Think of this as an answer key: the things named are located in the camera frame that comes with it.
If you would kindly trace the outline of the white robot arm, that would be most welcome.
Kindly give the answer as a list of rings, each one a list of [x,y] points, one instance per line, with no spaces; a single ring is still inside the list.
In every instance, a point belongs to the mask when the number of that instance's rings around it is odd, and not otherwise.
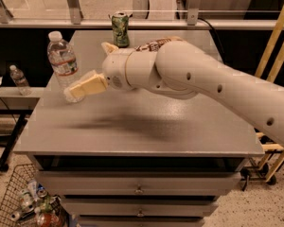
[[[64,94],[76,99],[109,86],[177,99],[209,96],[284,148],[284,87],[226,66],[186,41],[169,41],[155,51],[110,51],[100,74],[86,73]]]

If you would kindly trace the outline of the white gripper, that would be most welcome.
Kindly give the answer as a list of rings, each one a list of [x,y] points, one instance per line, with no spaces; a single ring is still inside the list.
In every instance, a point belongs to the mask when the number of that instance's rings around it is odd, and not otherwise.
[[[133,87],[128,83],[125,72],[127,59],[133,51],[130,48],[118,49],[116,45],[107,42],[103,42],[101,47],[108,55],[102,63],[104,75],[95,70],[89,71],[63,91],[68,98],[79,99],[103,93],[107,90],[108,83],[117,90],[132,90]]]

